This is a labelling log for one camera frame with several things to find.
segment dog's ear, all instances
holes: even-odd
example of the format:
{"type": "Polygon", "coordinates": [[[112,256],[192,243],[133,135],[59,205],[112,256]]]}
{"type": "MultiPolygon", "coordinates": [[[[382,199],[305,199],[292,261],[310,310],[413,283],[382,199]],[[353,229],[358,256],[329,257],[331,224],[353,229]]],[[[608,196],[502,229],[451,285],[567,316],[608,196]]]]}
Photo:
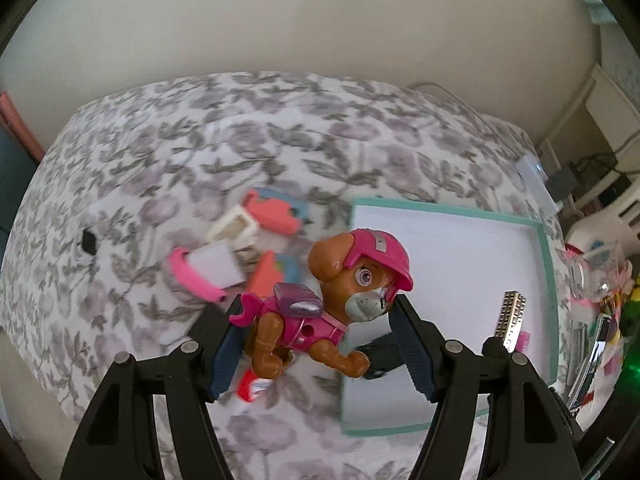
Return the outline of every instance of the dog's ear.
{"type": "Polygon", "coordinates": [[[351,233],[340,233],[313,244],[306,264],[317,280],[328,282],[340,274],[355,239],[351,233]]]}

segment bed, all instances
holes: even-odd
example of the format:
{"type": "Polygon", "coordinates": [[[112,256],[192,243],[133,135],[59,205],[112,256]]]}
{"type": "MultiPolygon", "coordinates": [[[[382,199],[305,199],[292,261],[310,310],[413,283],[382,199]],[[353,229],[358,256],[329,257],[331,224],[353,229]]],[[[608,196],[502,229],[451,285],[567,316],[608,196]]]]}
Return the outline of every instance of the bed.
{"type": "MultiPolygon", "coordinates": [[[[418,91],[314,74],[222,73],[150,84],[80,108],[24,197],[0,275],[0,324],[41,386],[80,420],[116,352],[171,351],[203,304],[166,267],[252,186],[310,204],[287,252],[345,230],[350,202],[380,196],[540,220],[514,170],[526,133],[418,91]],[[99,241],[78,260],[83,228],[99,241]]],[[[544,222],[558,289],[559,390],[568,358],[569,290],[557,219],[544,222]]],[[[168,479],[180,478],[160,400],[168,479]]],[[[210,408],[238,479],[401,480],[423,433],[349,438],[337,422],[338,377],[300,357],[258,401],[226,394],[210,408]]],[[[463,478],[474,478],[486,420],[463,478]]]]}

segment clear plastic container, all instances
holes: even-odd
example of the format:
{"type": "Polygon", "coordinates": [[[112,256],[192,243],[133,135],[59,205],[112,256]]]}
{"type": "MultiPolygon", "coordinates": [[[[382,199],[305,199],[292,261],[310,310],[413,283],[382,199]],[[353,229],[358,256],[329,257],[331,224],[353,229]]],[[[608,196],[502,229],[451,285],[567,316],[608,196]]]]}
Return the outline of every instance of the clear plastic container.
{"type": "Polygon", "coordinates": [[[569,286],[577,300],[600,301],[622,285],[625,257],[619,242],[601,245],[569,260],[569,286]]]}

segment blue gripper pad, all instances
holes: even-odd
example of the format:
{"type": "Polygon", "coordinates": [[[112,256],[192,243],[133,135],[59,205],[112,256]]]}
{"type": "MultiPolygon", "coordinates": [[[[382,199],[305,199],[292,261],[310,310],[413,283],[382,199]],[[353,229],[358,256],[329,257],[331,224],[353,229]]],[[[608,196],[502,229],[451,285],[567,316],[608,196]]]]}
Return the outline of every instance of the blue gripper pad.
{"type": "Polygon", "coordinates": [[[242,357],[244,338],[248,332],[249,327],[240,328],[229,324],[229,329],[211,364],[211,382],[207,391],[215,400],[218,400],[218,397],[231,385],[231,379],[242,357]]]}
{"type": "Polygon", "coordinates": [[[398,348],[404,359],[409,375],[414,382],[415,389],[422,393],[427,400],[434,402],[436,386],[433,383],[433,363],[429,354],[420,342],[414,327],[408,317],[399,308],[389,311],[389,325],[393,332],[398,348]]]}

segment blue toy piece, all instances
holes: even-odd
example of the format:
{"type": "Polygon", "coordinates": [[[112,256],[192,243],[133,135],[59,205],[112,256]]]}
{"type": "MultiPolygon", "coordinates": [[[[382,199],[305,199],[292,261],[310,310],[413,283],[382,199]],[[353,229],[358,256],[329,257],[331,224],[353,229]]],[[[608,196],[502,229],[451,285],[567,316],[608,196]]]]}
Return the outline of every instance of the blue toy piece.
{"type": "Polygon", "coordinates": [[[309,219],[309,206],[307,203],[293,198],[287,194],[266,187],[254,187],[254,190],[258,193],[260,198],[277,198],[283,202],[288,203],[291,206],[293,216],[299,219],[302,223],[309,219]]]}
{"type": "Polygon", "coordinates": [[[286,254],[276,254],[276,262],[284,274],[284,283],[300,283],[302,275],[300,263],[296,258],[286,254]]]}

